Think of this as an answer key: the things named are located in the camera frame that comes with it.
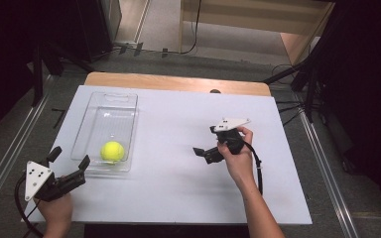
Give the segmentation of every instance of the wooden furniture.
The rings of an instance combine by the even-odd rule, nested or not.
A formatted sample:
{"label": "wooden furniture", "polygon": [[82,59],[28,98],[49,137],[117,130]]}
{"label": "wooden furniture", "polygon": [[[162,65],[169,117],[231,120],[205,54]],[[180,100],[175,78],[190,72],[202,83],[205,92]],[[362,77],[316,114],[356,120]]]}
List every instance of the wooden furniture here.
{"label": "wooden furniture", "polygon": [[226,94],[271,96],[268,85],[260,82],[229,81],[136,73],[92,72],[88,75],[85,85],[198,92],[210,92],[212,89],[216,89],[221,93]]}
{"label": "wooden furniture", "polygon": [[[180,49],[183,21],[196,21],[198,4],[199,0],[182,0]],[[199,22],[279,32],[291,63],[296,64],[320,36],[332,8],[333,3],[312,0],[203,0]]]}

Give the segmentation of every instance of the gray floor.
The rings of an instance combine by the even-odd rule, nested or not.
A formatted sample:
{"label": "gray floor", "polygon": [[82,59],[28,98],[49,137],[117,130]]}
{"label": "gray floor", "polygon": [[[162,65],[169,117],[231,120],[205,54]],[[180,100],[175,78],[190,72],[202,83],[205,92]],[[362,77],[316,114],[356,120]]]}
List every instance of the gray floor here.
{"label": "gray floor", "polygon": [[[159,4],[177,4],[178,1],[171,0],[164,2],[159,0],[158,2]],[[160,7],[160,5],[155,5],[155,3],[157,3],[157,1],[153,0],[150,5],[149,16],[146,18],[146,23],[151,19],[151,7]],[[218,31],[223,31],[223,34],[229,34],[226,33],[226,29]],[[144,26],[140,38],[142,42],[145,43],[144,47],[148,46],[151,50],[164,47],[174,49],[173,45],[161,46],[160,42],[164,42],[159,41],[160,38],[158,35],[155,35],[155,32],[151,33],[150,29],[146,29],[146,26]],[[239,42],[240,40],[234,39],[229,42],[234,41]],[[271,75],[274,65],[288,62],[287,59],[283,58],[282,43],[277,39],[268,41],[271,41],[271,44],[275,46],[264,47],[265,51],[268,49],[277,49],[277,51],[275,53],[269,52],[268,54],[271,55],[269,58],[262,56],[265,52],[260,53],[259,55],[262,56],[260,59],[264,61],[252,58],[253,55],[251,54],[249,54],[247,58],[231,58],[230,56],[233,56],[231,53],[244,53],[245,50],[225,43],[225,45],[218,45],[219,48],[225,50],[218,51],[213,55],[196,55],[196,57],[169,55],[167,58],[162,59],[161,55],[157,53],[141,52],[139,56],[134,57],[133,51],[128,51],[123,55],[118,55],[116,52],[103,57],[93,63],[92,66],[97,70],[110,72],[138,72],[259,81]],[[198,51],[206,46],[203,44],[204,40],[200,42],[202,45]],[[66,70],[63,76],[55,79],[55,86],[50,90],[49,100],[20,151],[20,154],[16,157],[17,160],[10,170],[8,177],[5,179],[5,183],[0,189],[0,237],[22,237],[26,232],[27,229],[25,225],[20,222],[20,216],[17,214],[14,204],[13,189],[15,182],[20,176],[21,171],[25,168],[27,161],[38,161],[49,152],[60,127],[59,125],[54,129],[54,125],[58,121],[60,113],[52,111],[52,108],[68,109],[76,88],[83,84],[86,78],[86,74],[77,66],[68,63],[64,66]],[[274,73],[282,69],[285,69],[285,66],[276,68]],[[281,82],[276,82],[271,85],[272,94],[277,101],[294,100],[293,92],[286,84],[290,82],[291,79],[289,76],[288,78],[280,80]],[[0,122],[0,163],[3,158],[7,158],[5,157],[7,149],[30,111],[30,103],[32,100],[33,93],[29,92]],[[282,113],[283,122],[290,119],[295,113],[295,110]],[[334,142],[328,134],[327,129],[319,122],[316,116],[314,125],[325,151],[327,161],[332,168],[332,172],[342,191],[347,207],[354,219],[359,236],[366,238],[381,237],[381,194],[379,188],[367,177],[351,176],[345,173],[340,165],[341,158],[335,149]],[[289,123],[285,127],[285,131],[299,172],[301,185],[306,194],[308,207],[314,221],[314,224],[309,226],[283,226],[282,228],[286,236],[344,237],[301,118],[297,117],[294,121]],[[82,228],[82,224],[74,224],[69,237],[82,237]]]}

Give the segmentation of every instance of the yellow tennis ball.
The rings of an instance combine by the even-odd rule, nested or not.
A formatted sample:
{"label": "yellow tennis ball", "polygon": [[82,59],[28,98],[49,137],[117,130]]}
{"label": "yellow tennis ball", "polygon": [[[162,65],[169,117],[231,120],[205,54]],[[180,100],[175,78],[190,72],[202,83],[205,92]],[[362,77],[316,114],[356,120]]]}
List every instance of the yellow tennis ball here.
{"label": "yellow tennis ball", "polygon": [[110,162],[116,162],[122,160],[125,156],[125,149],[120,143],[115,141],[110,141],[104,144],[100,150],[101,159]]}

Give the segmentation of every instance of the clear plastic container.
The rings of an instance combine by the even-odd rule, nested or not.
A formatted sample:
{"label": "clear plastic container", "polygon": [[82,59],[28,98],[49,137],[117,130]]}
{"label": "clear plastic container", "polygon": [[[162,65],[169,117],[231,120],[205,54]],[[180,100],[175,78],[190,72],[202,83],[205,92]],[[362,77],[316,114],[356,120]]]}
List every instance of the clear plastic container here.
{"label": "clear plastic container", "polygon": [[[136,94],[91,94],[71,153],[71,158],[76,161],[89,156],[87,173],[117,175],[130,170],[137,102]],[[121,160],[112,162],[101,158],[100,150],[109,141],[123,146],[125,154]]]}

